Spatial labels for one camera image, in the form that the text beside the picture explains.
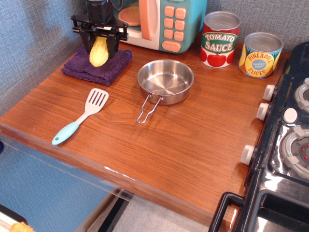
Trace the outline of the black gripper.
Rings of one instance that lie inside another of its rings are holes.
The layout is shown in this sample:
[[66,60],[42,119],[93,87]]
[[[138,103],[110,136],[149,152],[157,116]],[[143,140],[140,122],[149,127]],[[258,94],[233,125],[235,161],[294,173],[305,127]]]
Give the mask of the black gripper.
[[71,16],[73,32],[80,34],[88,54],[96,36],[107,38],[109,58],[113,58],[118,51],[119,40],[128,40],[128,24],[114,16],[114,6],[110,0],[87,0],[86,9],[86,14]]

